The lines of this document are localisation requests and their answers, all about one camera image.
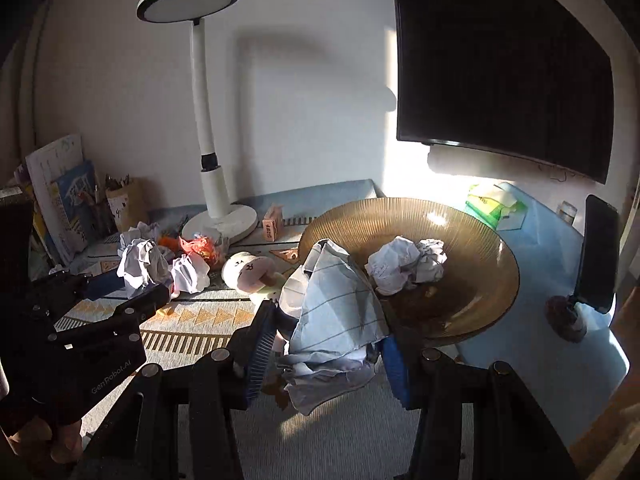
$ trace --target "golden bowl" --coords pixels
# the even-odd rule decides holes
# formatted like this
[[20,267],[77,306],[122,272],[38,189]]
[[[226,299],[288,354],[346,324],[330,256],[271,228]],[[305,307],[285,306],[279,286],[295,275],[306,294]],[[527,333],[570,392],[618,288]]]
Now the golden bowl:
[[423,345],[453,344],[486,330],[510,309],[520,272],[508,245],[476,218],[435,202],[371,198],[341,205],[308,225],[298,254],[304,262],[318,240],[330,238],[364,270],[369,255],[398,235],[442,240],[447,261],[439,282],[380,298],[394,332],[409,330]]

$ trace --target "wall-mounted tv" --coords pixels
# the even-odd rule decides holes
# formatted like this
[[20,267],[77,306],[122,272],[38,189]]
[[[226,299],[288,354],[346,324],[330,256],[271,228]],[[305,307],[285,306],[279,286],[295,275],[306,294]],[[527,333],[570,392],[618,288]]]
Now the wall-mounted tv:
[[398,139],[530,158],[605,183],[609,57],[556,0],[396,0]]

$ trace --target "black phone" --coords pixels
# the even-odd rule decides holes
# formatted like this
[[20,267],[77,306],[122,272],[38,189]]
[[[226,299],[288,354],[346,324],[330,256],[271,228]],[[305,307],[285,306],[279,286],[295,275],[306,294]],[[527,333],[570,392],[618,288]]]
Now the black phone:
[[620,253],[616,209],[589,195],[584,215],[584,240],[573,299],[606,314],[613,303]]

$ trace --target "wall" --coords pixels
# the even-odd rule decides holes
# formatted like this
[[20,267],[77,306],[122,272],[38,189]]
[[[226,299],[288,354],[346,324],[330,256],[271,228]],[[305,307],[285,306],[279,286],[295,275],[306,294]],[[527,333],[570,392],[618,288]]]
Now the wall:
[[[602,0],[559,0],[614,73],[606,186],[490,153],[395,140],[393,0],[239,0],[207,18],[209,99],[232,197],[372,178],[389,195],[463,202],[509,180],[552,209],[594,192],[621,210],[638,176],[637,55]],[[101,170],[145,177],[154,206],[203,202],[189,23],[136,19],[138,0],[54,0],[36,74],[44,144],[82,134]],[[578,215],[576,226],[582,228]]]

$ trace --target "plush toy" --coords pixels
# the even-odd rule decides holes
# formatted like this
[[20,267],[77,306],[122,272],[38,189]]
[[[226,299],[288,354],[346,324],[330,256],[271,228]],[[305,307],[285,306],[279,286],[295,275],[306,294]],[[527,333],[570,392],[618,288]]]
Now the plush toy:
[[222,279],[227,286],[249,295],[255,307],[264,300],[280,300],[287,279],[275,272],[275,263],[266,256],[242,252],[233,254],[222,267]]

